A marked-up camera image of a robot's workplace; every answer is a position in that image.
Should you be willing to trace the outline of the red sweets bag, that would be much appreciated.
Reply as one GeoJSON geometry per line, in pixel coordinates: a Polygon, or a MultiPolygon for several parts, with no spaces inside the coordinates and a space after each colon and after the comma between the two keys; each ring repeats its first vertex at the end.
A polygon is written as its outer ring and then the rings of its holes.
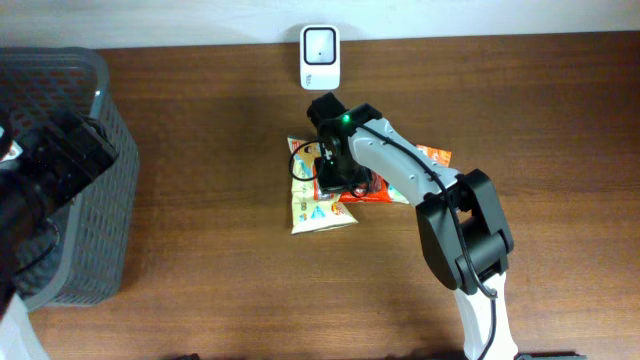
{"type": "Polygon", "coordinates": [[[373,180],[365,185],[357,185],[354,189],[342,193],[330,193],[322,190],[318,180],[313,181],[314,199],[318,201],[336,200],[341,203],[391,203],[388,185],[384,179],[373,174],[373,180]]]}

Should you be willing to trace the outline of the yellow snack bag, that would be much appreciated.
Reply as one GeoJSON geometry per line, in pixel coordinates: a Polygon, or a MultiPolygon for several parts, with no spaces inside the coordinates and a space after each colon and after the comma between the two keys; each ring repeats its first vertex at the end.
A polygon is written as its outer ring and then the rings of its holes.
{"type": "Polygon", "coordinates": [[[288,137],[293,155],[291,173],[292,234],[325,231],[357,224],[358,221],[339,201],[338,195],[322,194],[316,179],[314,161],[320,156],[317,143],[306,144],[306,140],[288,137]]]}

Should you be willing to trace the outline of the orange tissue pack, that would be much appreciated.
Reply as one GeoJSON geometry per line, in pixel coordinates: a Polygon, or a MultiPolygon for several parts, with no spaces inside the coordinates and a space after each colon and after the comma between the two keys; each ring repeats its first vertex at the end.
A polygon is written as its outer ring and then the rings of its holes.
{"type": "Polygon", "coordinates": [[[446,150],[432,148],[425,145],[416,144],[416,148],[436,163],[448,167],[451,162],[452,153],[446,150]]]}

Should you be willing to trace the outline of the green tissue pack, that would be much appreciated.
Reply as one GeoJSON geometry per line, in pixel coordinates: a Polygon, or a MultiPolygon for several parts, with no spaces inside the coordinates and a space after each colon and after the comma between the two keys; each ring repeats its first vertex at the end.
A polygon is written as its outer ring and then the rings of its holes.
{"type": "Polygon", "coordinates": [[[395,187],[391,184],[387,185],[387,193],[389,198],[394,203],[408,204],[409,201],[406,199],[404,195],[402,195],[395,187]]]}

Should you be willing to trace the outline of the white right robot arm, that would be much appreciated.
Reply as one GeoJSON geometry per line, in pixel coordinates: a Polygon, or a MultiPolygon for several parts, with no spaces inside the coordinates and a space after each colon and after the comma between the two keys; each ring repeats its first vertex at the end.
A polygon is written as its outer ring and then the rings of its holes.
{"type": "Polygon", "coordinates": [[[307,116],[317,131],[324,193],[368,192],[375,175],[414,207],[425,262],[454,294],[469,359],[514,359],[505,284],[514,240],[491,179],[430,159],[369,104],[348,109],[328,92],[307,116]]]}

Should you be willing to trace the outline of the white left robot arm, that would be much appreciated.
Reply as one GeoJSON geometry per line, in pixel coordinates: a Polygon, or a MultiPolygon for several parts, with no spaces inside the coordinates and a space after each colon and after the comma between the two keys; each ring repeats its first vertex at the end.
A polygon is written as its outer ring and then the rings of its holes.
{"type": "Polygon", "coordinates": [[[94,119],[62,109],[17,139],[1,110],[1,357],[47,359],[14,278],[21,244],[114,165],[115,146],[94,119]]]}

